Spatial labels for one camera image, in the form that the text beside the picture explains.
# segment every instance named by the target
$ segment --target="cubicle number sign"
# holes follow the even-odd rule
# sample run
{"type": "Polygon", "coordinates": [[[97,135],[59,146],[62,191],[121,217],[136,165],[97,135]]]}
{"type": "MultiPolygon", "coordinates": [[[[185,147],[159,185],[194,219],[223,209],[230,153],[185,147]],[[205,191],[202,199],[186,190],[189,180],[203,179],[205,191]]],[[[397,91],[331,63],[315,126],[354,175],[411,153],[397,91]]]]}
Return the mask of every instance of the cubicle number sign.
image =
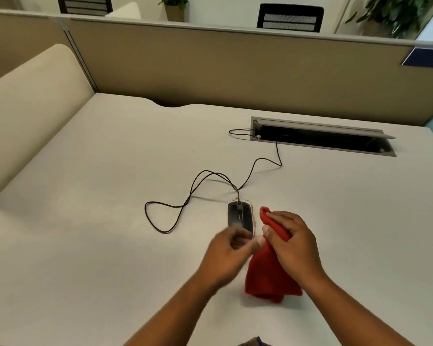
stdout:
{"type": "Polygon", "coordinates": [[[415,47],[402,65],[433,68],[433,48],[415,47]]]}

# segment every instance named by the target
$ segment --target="plant pot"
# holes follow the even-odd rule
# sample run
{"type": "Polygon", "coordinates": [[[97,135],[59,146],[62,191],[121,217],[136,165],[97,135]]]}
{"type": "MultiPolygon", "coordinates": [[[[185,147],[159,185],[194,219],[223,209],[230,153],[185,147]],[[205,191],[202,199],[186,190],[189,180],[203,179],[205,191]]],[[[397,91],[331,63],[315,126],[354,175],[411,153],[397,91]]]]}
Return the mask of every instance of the plant pot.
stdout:
{"type": "Polygon", "coordinates": [[[369,21],[364,24],[364,36],[390,37],[391,27],[375,21],[369,21]]]}
{"type": "Polygon", "coordinates": [[[185,10],[182,10],[178,6],[165,6],[165,12],[167,12],[167,19],[170,22],[184,22],[185,21],[185,10]]]}

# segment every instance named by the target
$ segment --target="red cloth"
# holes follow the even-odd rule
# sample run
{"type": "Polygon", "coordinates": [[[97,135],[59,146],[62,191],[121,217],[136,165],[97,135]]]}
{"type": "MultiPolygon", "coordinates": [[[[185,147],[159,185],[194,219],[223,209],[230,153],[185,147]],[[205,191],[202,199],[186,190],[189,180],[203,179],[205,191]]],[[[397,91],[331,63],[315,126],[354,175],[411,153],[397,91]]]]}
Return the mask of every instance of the red cloth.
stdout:
{"type": "MultiPolygon", "coordinates": [[[[284,241],[288,241],[292,234],[268,218],[267,212],[270,213],[270,209],[260,208],[261,221],[274,229],[284,241]]],[[[255,297],[270,300],[273,303],[281,303],[284,295],[301,296],[303,294],[300,285],[282,268],[277,260],[276,252],[268,240],[260,251],[252,256],[248,264],[245,292],[255,297]]]]}

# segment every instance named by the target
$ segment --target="computer mouse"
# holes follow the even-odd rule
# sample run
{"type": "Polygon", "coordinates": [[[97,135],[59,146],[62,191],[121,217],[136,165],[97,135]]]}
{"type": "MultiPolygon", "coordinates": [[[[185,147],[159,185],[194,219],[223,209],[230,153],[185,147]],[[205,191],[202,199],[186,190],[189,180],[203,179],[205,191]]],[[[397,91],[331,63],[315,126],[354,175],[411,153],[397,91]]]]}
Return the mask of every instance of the computer mouse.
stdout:
{"type": "Polygon", "coordinates": [[[252,207],[245,202],[232,202],[228,204],[228,226],[242,227],[254,234],[254,221],[252,207]]]}

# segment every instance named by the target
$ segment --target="potted plant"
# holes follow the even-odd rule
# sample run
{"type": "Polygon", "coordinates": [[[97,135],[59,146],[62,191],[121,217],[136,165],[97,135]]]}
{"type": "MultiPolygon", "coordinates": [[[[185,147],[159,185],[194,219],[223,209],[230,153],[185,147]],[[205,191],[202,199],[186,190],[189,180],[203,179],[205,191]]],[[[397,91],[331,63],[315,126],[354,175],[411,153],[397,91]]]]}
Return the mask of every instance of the potted plant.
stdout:
{"type": "Polygon", "coordinates": [[[433,0],[369,0],[356,23],[367,21],[363,35],[402,38],[410,30],[420,31],[422,18],[432,5],[433,0]]]}
{"type": "Polygon", "coordinates": [[[165,5],[167,19],[171,22],[185,21],[185,8],[188,0],[162,0],[160,4],[165,5]]]}

